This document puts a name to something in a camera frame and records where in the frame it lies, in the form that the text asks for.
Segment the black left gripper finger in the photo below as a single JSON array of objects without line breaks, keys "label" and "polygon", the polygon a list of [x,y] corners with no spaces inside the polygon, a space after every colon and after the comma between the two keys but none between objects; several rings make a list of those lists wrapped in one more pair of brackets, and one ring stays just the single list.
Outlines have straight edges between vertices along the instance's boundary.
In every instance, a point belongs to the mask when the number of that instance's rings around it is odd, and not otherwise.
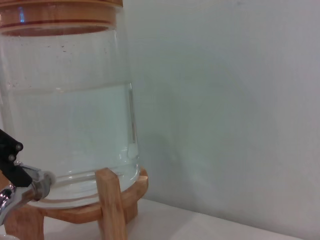
[{"label": "black left gripper finger", "polygon": [[0,170],[16,187],[28,187],[33,181],[20,165],[15,165],[17,155],[23,148],[21,142],[0,130]]}]

